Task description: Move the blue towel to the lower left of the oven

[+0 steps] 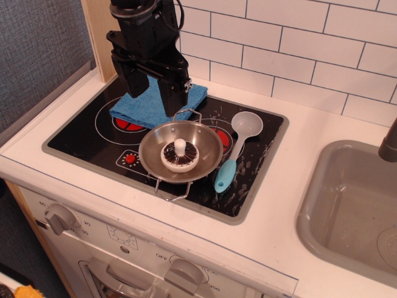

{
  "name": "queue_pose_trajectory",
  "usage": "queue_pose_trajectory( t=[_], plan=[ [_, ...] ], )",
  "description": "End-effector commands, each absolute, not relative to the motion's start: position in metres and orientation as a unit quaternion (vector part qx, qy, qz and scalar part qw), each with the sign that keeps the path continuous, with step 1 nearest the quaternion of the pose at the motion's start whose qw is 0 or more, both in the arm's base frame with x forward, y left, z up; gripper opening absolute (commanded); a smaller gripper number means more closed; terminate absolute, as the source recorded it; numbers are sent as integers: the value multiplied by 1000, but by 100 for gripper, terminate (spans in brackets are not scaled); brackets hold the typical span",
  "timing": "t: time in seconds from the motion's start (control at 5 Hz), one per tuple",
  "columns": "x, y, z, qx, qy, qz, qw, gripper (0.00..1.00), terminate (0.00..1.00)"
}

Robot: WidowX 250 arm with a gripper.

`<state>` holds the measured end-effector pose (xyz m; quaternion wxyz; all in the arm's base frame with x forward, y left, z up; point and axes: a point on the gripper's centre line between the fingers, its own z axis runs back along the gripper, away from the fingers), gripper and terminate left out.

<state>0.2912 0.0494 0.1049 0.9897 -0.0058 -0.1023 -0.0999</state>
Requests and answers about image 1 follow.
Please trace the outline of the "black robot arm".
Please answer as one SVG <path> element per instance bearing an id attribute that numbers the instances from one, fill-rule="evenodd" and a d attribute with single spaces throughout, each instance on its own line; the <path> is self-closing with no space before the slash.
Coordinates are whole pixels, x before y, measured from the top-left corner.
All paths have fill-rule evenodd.
<path id="1" fill-rule="evenodd" d="M 112 44 L 114 68 L 131 97 L 149 88 L 149 77 L 158 82 L 167 116 L 188 102 L 192 87 L 187 60 L 176 48 L 184 16 L 176 15 L 179 1 L 111 1 L 110 13 L 120 29 L 106 38 Z"/>

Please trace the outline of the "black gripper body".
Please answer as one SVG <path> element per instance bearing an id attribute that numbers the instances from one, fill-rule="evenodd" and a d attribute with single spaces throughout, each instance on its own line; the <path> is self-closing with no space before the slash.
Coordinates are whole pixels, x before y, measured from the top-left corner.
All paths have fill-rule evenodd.
<path id="1" fill-rule="evenodd" d="M 132 61 L 137 68 L 157 79 L 181 80 L 189 76 L 188 62 L 176 49 L 184 25 L 174 6 L 110 6 L 119 31 L 110 31 L 112 55 Z"/>

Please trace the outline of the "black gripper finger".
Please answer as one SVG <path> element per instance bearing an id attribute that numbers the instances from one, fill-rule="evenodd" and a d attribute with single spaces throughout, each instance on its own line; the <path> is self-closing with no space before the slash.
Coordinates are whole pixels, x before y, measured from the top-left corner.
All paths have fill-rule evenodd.
<path id="1" fill-rule="evenodd" d="M 122 59 L 117 55 L 112 55 L 111 58 L 118 77 L 132 98 L 137 98 L 149 88 L 147 75 L 141 72 L 132 61 Z"/>
<path id="2" fill-rule="evenodd" d="M 188 103 L 190 78 L 170 81 L 166 78 L 158 80 L 158 88 L 167 117 L 173 116 Z"/>

